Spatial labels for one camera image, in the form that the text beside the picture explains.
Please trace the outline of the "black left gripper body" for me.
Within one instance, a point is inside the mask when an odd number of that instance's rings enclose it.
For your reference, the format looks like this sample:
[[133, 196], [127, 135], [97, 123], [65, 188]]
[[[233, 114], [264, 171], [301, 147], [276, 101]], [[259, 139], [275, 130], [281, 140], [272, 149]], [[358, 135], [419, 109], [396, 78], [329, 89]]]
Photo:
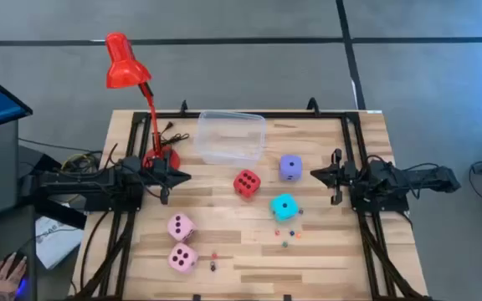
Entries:
[[160, 201], [162, 205], [168, 204], [171, 187], [167, 184], [168, 162], [156, 157], [148, 159], [148, 166], [151, 168], [151, 177], [161, 186]]

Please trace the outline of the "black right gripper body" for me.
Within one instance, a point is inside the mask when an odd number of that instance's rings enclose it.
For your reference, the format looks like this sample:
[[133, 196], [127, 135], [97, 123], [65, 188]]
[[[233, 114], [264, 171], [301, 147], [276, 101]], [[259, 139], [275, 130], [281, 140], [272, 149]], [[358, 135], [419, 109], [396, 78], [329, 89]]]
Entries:
[[342, 202], [342, 186], [351, 186], [356, 178], [356, 165], [354, 162], [345, 161], [341, 164], [342, 150], [336, 148], [331, 155], [331, 187], [334, 195], [331, 204], [337, 206]]

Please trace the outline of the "large purple foam die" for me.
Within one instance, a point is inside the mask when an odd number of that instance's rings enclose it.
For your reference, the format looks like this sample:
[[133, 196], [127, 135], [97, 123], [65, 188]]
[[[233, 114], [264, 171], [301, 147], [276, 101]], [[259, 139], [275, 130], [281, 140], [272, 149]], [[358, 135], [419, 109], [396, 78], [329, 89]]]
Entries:
[[279, 160], [279, 178], [281, 181], [298, 181], [302, 175], [302, 160], [296, 155], [283, 155]]

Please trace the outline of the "large teal foam die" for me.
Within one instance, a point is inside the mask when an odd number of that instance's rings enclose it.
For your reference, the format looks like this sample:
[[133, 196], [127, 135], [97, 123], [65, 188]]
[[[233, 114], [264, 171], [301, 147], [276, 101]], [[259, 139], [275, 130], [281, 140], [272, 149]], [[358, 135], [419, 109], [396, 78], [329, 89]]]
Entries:
[[285, 222], [298, 213], [299, 206], [290, 194], [282, 194], [269, 203], [269, 209], [277, 222]]

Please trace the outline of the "large pink foam die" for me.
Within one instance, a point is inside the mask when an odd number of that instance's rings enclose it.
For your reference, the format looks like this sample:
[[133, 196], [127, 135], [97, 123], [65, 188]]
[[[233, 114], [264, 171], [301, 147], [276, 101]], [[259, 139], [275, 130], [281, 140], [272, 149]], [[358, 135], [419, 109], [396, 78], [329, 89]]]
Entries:
[[198, 260], [197, 252], [188, 245], [179, 242], [167, 256], [169, 265], [180, 273], [190, 273]]
[[178, 242], [185, 242], [195, 231], [196, 225], [184, 213], [176, 213], [167, 223], [169, 234]]

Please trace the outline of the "clear plastic container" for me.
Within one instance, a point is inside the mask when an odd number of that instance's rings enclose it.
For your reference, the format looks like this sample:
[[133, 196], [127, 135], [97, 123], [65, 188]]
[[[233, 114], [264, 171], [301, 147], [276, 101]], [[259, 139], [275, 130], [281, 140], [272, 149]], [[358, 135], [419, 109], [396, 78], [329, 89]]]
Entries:
[[251, 167], [263, 155], [265, 136], [261, 115], [204, 110], [197, 119], [194, 147], [207, 164]]

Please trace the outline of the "large red foam die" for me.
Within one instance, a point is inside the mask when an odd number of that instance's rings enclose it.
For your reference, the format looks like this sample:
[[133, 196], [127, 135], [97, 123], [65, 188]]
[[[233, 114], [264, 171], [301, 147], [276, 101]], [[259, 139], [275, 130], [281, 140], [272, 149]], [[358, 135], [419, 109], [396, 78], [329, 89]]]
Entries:
[[233, 181], [234, 190], [244, 198], [252, 197], [259, 189], [261, 180], [250, 170], [241, 171]]

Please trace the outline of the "red desk lamp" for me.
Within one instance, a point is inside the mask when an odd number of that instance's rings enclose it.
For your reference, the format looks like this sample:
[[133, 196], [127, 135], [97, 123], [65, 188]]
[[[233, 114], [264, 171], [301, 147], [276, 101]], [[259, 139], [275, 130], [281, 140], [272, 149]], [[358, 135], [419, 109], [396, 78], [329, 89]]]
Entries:
[[132, 50], [129, 39], [120, 32], [108, 33], [105, 45], [110, 55], [110, 67], [106, 75], [106, 87], [108, 89], [122, 89], [138, 86], [146, 98], [151, 113], [151, 125], [153, 129], [153, 147], [142, 160], [144, 167], [151, 167], [153, 159], [167, 160], [167, 164], [174, 169], [181, 165], [179, 155], [169, 145], [163, 145], [157, 125], [154, 94], [149, 82], [151, 74], [146, 66], [140, 63]]

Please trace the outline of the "white paper booklet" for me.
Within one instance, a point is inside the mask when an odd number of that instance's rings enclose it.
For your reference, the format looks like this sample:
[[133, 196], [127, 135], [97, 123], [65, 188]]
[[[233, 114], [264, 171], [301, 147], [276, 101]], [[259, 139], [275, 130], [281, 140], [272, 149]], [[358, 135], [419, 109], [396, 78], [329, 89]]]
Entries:
[[35, 234], [36, 256], [50, 270], [80, 245], [84, 231], [48, 217], [40, 217], [35, 222]]

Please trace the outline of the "black computer mouse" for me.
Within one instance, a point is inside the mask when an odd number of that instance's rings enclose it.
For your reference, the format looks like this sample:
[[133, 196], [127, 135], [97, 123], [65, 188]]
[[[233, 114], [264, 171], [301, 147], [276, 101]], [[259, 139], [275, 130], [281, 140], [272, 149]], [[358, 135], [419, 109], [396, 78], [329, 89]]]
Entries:
[[[14, 263], [12, 265], [12, 270], [14, 271], [18, 265], [22, 262], [22, 260], [26, 257], [26, 255], [21, 251], [16, 251], [16, 256], [14, 259]], [[18, 289], [16, 291], [16, 298], [21, 298], [25, 293], [25, 290], [28, 286], [28, 260], [25, 260], [25, 268], [24, 274], [20, 279]]]

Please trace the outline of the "person's hand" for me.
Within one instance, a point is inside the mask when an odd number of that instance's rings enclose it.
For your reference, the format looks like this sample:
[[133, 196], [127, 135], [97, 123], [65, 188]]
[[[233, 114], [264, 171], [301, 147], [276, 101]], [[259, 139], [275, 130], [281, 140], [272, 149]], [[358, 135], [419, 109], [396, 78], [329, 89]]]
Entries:
[[17, 257], [17, 253], [11, 253], [0, 261], [0, 301], [15, 301], [20, 283], [27, 271], [27, 258], [17, 260]]

